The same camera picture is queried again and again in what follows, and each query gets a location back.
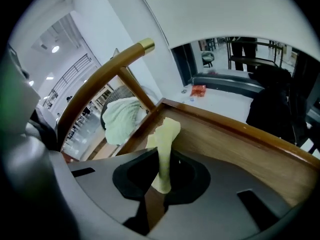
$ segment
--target black slot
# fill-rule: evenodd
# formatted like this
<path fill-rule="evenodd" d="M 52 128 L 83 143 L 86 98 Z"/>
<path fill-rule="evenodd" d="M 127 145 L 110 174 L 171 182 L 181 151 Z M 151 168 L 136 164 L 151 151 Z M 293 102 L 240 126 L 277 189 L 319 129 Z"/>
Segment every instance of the black slot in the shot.
<path fill-rule="evenodd" d="M 279 220 L 251 190 L 239 192 L 237 195 L 261 231 Z"/>
<path fill-rule="evenodd" d="M 95 172 L 95 170 L 92 169 L 91 167 L 88 167 L 88 168 L 84 168 L 84 169 L 80 169 L 80 170 L 74 170 L 71 173 L 72 173 L 73 177 L 79 177 L 79 176 L 90 174 L 93 172 Z"/>

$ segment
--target white curved surface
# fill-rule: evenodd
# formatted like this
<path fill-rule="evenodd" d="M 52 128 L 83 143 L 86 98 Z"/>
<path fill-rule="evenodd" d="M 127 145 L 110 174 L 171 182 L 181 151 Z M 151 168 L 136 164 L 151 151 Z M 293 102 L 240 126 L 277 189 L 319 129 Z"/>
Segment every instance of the white curved surface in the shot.
<path fill-rule="evenodd" d="M 145 0 L 170 48 L 226 36 L 265 38 L 320 60 L 319 41 L 292 0 Z"/>

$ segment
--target metal railing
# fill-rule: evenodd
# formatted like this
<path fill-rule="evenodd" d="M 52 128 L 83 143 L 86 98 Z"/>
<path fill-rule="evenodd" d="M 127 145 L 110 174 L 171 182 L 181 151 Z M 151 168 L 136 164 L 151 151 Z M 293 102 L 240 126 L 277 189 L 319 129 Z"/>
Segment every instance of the metal railing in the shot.
<path fill-rule="evenodd" d="M 74 63 L 52 88 L 51 92 L 48 95 L 48 98 L 43 103 L 43 107 L 50 109 L 53 105 L 53 102 L 65 90 L 67 84 L 72 82 L 76 75 L 84 70 L 90 63 L 91 58 L 88 56 L 88 54 L 84 55 L 76 63 Z"/>

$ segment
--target railing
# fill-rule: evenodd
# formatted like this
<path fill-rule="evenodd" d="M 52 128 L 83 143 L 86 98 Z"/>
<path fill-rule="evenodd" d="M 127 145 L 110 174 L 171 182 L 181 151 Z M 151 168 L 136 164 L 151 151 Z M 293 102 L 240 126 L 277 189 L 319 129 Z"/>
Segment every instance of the railing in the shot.
<path fill-rule="evenodd" d="M 153 102 L 127 69 L 131 63 L 151 52 L 154 48 L 155 43 L 152 39 L 141 40 L 111 58 L 89 77 L 70 100 L 58 121 L 57 150 L 61 150 L 70 128 L 87 104 L 115 76 L 121 79 L 148 111 L 155 108 Z"/>
<path fill-rule="evenodd" d="M 74 63 L 52 88 L 48 98 L 43 103 L 43 107 L 50 109 L 56 98 L 65 90 L 67 84 L 72 82 L 78 73 L 84 70 L 90 63 L 91 58 L 89 58 L 88 54 L 84 55 Z"/>

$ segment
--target brass cap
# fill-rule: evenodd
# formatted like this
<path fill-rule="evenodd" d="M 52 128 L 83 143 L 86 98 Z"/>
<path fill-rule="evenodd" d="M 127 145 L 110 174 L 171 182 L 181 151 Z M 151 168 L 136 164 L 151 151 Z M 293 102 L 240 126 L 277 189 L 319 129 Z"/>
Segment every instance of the brass cap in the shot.
<path fill-rule="evenodd" d="M 144 55 L 150 53 L 155 49 L 155 42 L 151 38 L 145 38 L 138 42 L 144 49 Z"/>

